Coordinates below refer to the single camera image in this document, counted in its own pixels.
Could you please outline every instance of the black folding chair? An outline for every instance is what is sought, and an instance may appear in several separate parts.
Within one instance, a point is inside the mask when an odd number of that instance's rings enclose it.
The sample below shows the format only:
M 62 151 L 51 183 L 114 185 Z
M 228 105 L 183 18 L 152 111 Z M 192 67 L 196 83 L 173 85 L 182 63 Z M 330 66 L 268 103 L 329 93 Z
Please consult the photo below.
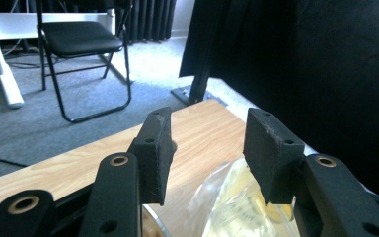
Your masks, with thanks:
M 94 119 L 113 112 L 121 111 L 128 106 L 131 101 L 131 88 L 129 78 L 129 62 L 127 48 L 127 31 L 125 21 L 132 8 L 132 0 L 63 0 L 70 4 L 80 6 L 89 10 L 108 10 L 121 9 L 122 17 L 117 26 L 115 35 L 99 22 L 80 21 L 80 22 L 44 22 L 42 16 L 42 1 L 36 0 L 37 20 L 38 20 L 38 44 L 41 62 L 42 89 L 45 90 L 45 77 L 51 76 L 57 101 L 61 114 L 64 119 L 70 122 L 81 122 Z M 108 109 L 99 113 L 91 114 L 80 118 L 70 118 L 65 111 L 62 96 L 60 93 L 57 75 L 69 72 L 106 67 L 103 78 L 106 78 L 110 69 L 114 53 L 124 50 L 125 60 L 125 81 L 127 87 L 127 100 L 123 105 Z M 50 74 L 45 74 L 44 52 L 47 58 Z M 107 63 L 93 67 L 81 68 L 76 70 L 55 72 L 52 56 L 59 58 L 75 58 L 91 55 L 108 55 Z

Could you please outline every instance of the cable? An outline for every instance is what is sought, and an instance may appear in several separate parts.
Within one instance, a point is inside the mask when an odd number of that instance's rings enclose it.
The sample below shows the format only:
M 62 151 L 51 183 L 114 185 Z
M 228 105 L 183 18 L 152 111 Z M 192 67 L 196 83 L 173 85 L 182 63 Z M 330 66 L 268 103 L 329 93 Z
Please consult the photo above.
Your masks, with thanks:
M 11 9 L 10 13 L 13 13 L 15 11 L 15 8 L 17 7 L 17 5 L 18 5 L 18 0 L 16 0 L 14 2 L 14 4 L 12 5 L 12 9 Z
M 1 163 L 6 163 L 6 164 L 9 164 L 9 165 L 13 165 L 13 166 L 22 167 L 22 168 L 28 167 L 28 165 L 21 164 L 21 163 L 18 163 L 18 162 L 7 161 L 7 160 L 4 160 L 4 159 L 0 159 L 0 162 Z
M 6 56 L 6 55 L 10 54 L 11 52 L 15 51 L 15 49 L 17 49 L 17 47 L 20 45 L 21 40 L 22 39 L 18 39 L 18 41 L 15 43 L 15 45 L 11 49 L 9 49 L 8 51 L 4 52 L 3 55 Z
M 67 13 L 68 11 L 67 11 L 66 2 L 61 2 L 61 1 L 58 1 L 58 2 L 59 2 L 59 4 L 60 4 L 60 7 L 63 9 L 63 11 L 64 11 L 65 13 Z
M 30 13 L 29 0 L 26 0 L 26 13 Z
M 27 52 L 27 53 L 16 52 L 15 55 L 13 53 L 11 53 L 11 54 L 5 53 L 4 58 L 5 58 L 5 61 L 7 62 L 7 64 L 11 67 L 20 68 L 20 69 L 41 68 L 41 65 L 39 63 L 11 62 L 12 59 L 16 59 L 16 58 L 20 58 L 20 57 L 28 57 L 28 56 L 38 56 L 38 52 L 37 51 L 31 51 L 31 52 Z M 58 58 L 54 55 L 51 58 L 53 59 L 54 65 L 57 63 L 63 62 L 63 61 L 70 60 L 69 58 Z

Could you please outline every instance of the stand base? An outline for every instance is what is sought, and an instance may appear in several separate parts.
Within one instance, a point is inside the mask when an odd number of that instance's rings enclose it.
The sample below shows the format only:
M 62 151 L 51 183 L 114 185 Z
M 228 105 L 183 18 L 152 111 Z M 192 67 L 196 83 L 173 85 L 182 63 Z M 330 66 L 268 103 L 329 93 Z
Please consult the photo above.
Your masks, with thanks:
M 180 87 L 180 88 L 174 89 L 171 91 L 171 93 L 174 96 L 176 96 L 180 101 L 184 102 L 184 104 L 186 104 L 188 106 L 196 103 L 195 101 L 190 100 L 190 86 L 185 86 L 185 87 Z M 205 91 L 203 100 L 205 101 L 205 100 L 209 100 L 209 99 L 216 100 L 225 107 L 228 106 L 228 104 L 225 103 L 220 98 L 213 96 L 208 91 Z

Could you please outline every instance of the gray carpet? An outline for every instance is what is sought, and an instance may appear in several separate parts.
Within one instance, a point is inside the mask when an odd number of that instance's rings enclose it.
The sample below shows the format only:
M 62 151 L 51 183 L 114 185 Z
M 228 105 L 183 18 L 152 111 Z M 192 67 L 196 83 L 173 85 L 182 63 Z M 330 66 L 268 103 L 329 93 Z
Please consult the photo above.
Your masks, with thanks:
M 192 78 L 178 78 L 186 39 L 137 43 L 130 48 L 132 100 L 123 111 L 79 124 L 65 121 L 57 106 L 53 85 L 47 78 L 47 90 L 40 89 L 39 68 L 21 69 L 20 64 L 38 65 L 38 55 L 29 54 L 8 59 L 25 104 L 17 110 L 8 108 L 0 86 L 0 159 L 20 165 L 36 162 L 69 151 L 100 138 L 143 123 L 147 114 L 162 107 L 173 111 L 184 108 L 171 90 L 189 85 Z M 90 65 L 98 57 L 57 63 L 58 68 Z M 60 86 L 71 116 L 96 112 L 125 100 L 125 87 L 110 72 L 101 80 L 104 69 L 67 74 L 60 77 Z M 253 105 L 219 79 L 210 79 L 208 88 L 220 97 L 241 119 Z M 21 169 L 0 162 L 0 176 Z

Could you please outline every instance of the plastic bag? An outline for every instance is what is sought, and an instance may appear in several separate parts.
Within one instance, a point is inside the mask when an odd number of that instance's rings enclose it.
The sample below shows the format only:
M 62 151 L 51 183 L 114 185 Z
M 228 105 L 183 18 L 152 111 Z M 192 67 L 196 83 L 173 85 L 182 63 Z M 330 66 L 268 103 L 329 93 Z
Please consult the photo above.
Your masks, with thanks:
M 292 205 L 265 205 L 245 159 L 218 167 L 187 208 L 190 236 L 299 236 Z

